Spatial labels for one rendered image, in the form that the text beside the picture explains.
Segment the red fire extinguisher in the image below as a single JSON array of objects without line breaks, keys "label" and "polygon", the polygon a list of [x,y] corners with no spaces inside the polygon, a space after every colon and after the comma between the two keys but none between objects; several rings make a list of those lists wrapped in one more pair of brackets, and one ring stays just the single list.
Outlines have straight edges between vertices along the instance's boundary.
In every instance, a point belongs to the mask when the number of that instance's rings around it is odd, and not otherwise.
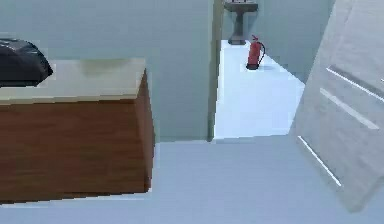
[{"label": "red fire extinguisher", "polygon": [[266,49],[264,44],[259,41],[257,36],[253,35],[252,39],[253,42],[250,45],[246,68],[248,70],[257,70],[265,56]]}]

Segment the brown wooden cabinet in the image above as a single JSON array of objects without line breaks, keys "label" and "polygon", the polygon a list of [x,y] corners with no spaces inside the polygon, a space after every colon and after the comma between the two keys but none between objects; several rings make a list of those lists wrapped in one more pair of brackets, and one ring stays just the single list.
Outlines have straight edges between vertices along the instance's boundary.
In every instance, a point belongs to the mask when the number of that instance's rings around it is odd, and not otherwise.
[{"label": "brown wooden cabinet", "polygon": [[146,193],[155,132],[143,58],[55,60],[0,88],[0,205]]}]

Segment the white room door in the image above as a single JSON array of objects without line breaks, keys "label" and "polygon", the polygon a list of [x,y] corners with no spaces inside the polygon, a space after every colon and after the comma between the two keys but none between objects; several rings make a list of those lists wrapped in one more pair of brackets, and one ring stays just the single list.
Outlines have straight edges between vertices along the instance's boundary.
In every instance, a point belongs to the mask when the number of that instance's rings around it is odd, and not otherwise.
[{"label": "white room door", "polygon": [[336,0],[290,134],[343,205],[384,187],[384,0]]}]

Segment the black bag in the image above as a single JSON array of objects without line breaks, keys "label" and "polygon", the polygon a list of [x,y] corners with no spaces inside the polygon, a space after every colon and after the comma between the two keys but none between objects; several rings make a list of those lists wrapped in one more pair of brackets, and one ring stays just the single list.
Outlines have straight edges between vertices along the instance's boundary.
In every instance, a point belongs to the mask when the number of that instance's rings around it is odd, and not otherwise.
[{"label": "black bag", "polygon": [[0,38],[0,88],[37,86],[53,74],[44,54],[33,43]]}]

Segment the grey pedestal sink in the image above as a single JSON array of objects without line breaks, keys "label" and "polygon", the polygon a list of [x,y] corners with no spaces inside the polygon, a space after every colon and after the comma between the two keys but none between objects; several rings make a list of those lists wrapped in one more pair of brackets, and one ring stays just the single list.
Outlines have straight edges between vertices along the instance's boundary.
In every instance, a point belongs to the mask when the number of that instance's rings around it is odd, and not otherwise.
[{"label": "grey pedestal sink", "polygon": [[234,30],[228,43],[230,45],[245,45],[244,14],[256,12],[258,4],[254,0],[224,0],[224,8],[228,12],[236,14]]}]

